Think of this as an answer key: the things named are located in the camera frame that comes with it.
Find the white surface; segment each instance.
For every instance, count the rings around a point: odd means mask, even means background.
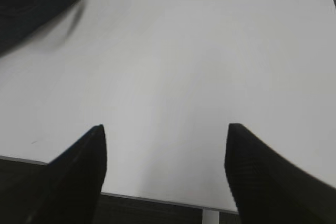
[[[219,224],[219,212],[203,210],[202,224]]]
[[[240,122],[336,186],[335,38],[332,0],[82,0],[0,58],[0,155],[50,162],[103,123],[103,191],[236,210]]]

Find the table surface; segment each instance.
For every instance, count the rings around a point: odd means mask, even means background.
[[[81,0],[0,58],[0,155],[104,124],[107,193],[236,210],[230,122],[336,186],[332,0]]]

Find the white table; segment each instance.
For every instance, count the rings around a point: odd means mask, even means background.
[[[82,0],[0,58],[0,155],[50,162],[103,123],[104,192],[236,210],[240,122],[336,186],[335,41],[332,0]]]

